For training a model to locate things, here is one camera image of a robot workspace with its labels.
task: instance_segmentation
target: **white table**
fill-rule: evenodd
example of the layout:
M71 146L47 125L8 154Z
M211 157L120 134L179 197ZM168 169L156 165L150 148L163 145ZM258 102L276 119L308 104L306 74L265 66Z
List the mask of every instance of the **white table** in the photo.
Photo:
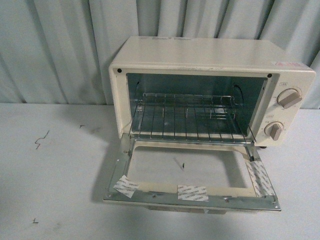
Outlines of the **white table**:
M320 110L300 110L284 143L259 151L282 212L152 211L102 202L113 106L0 104L0 239L319 239L319 137Z

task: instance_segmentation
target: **oven top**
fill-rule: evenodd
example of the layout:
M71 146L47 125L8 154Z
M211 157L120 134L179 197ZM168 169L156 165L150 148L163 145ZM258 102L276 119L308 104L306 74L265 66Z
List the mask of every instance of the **oven top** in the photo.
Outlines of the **oven top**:
M281 62L297 62L268 40L148 37L131 36L114 59L114 64L138 66L195 67L217 66L307 70L304 64L280 66Z

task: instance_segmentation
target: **oven rack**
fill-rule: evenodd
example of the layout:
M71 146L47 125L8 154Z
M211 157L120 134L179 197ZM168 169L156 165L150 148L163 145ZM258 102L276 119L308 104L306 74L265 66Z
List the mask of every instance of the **oven rack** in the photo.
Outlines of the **oven rack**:
M242 105L229 95L143 93L130 136L148 140L251 143L239 127ZM252 134L249 126L245 129Z

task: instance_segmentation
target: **temperature knob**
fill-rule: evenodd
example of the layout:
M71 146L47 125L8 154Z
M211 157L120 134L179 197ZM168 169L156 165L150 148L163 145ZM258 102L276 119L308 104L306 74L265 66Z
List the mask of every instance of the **temperature knob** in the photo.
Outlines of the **temperature knob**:
M274 121L274 122L269 123L265 127L264 133L267 136L270 136L274 141L277 141L283 130L284 130L284 125L279 121Z
M299 92L293 88L289 88L281 92L277 98L278 104L280 104L284 109L288 109L291 106L297 104L302 100Z

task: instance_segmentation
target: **cream toaster oven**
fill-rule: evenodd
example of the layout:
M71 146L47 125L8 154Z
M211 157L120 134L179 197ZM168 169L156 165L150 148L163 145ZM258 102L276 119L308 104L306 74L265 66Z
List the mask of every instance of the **cream toaster oven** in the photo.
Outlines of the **cream toaster oven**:
M256 148L285 139L312 69L266 40L132 36L109 74L121 143L106 202L195 213L281 210ZM162 157L153 161L157 150ZM172 150L184 157L168 159ZM218 165L210 156L201 166L201 152L240 158L250 185L202 181L199 171L210 176Z

